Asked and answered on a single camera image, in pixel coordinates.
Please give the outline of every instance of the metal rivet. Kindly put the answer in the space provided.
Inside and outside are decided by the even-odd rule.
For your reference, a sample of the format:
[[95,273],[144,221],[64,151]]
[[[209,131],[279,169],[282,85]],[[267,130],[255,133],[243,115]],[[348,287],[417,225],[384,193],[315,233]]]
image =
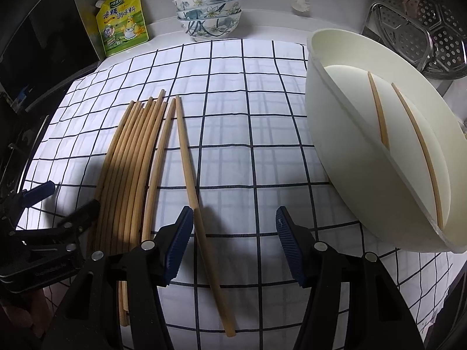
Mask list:
[[315,249],[318,251],[326,251],[327,250],[327,244],[324,242],[317,242],[315,243]]
[[367,252],[365,254],[365,259],[368,262],[376,262],[378,260],[378,256],[374,252]]
[[102,259],[102,257],[104,257],[104,253],[101,250],[97,250],[93,252],[92,255],[90,256],[92,260],[99,260],[99,259]]
[[74,250],[76,250],[76,245],[75,244],[67,244],[65,249],[67,251],[74,251]]
[[141,248],[143,250],[151,250],[154,248],[154,246],[155,244],[152,241],[144,241],[143,243],[141,243]]

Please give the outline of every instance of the chicken bouillon bag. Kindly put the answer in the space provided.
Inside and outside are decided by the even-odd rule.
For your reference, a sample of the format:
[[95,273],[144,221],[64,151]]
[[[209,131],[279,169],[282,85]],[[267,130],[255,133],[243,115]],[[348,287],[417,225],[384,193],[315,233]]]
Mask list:
[[106,0],[96,19],[107,56],[149,40],[141,0]]

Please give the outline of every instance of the tablecloth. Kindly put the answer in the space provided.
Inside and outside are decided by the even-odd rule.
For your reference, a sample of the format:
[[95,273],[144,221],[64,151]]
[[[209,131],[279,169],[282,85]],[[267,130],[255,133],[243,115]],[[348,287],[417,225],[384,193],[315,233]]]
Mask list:
[[[226,39],[158,49],[76,80],[56,111],[24,187],[52,180],[53,196],[27,209],[19,226],[51,227],[93,197],[114,131],[131,100],[160,89],[180,95],[206,233],[220,283],[235,315],[227,338],[200,254],[190,239],[180,271],[161,303],[177,350],[291,349],[309,289],[292,279],[276,233],[276,209],[337,251],[379,255],[422,335],[452,280],[450,253],[418,254],[378,240],[329,183],[310,137],[304,108],[304,45]],[[188,205],[176,125],[168,143],[153,231]],[[70,280],[46,289],[52,309]],[[334,349],[344,345],[348,285]],[[130,327],[123,343],[132,349]]]

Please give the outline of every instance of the white tablecloth with black grid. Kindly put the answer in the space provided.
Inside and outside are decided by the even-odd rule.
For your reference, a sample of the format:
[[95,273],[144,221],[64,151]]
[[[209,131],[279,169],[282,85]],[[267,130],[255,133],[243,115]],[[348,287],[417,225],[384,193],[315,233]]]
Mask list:
[[[310,291],[292,279],[283,255],[275,226],[281,205],[295,223],[337,251],[378,254],[425,335],[459,256],[396,249],[375,238],[345,206],[309,134],[307,59],[303,45],[228,39],[155,50],[76,80],[24,183],[29,189],[52,180],[59,187],[26,210],[19,226],[53,226],[91,199],[128,103],[146,101],[163,88],[168,99],[180,95],[183,102],[203,221],[237,328],[236,337],[223,334],[192,236],[177,277],[159,289],[175,349],[292,349]],[[174,223],[184,205],[188,199],[173,125],[153,230]],[[69,283],[46,289],[53,309]],[[335,349],[344,345],[347,309],[348,286],[343,285]],[[130,327],[122,328],[122,336],[131,349]]]

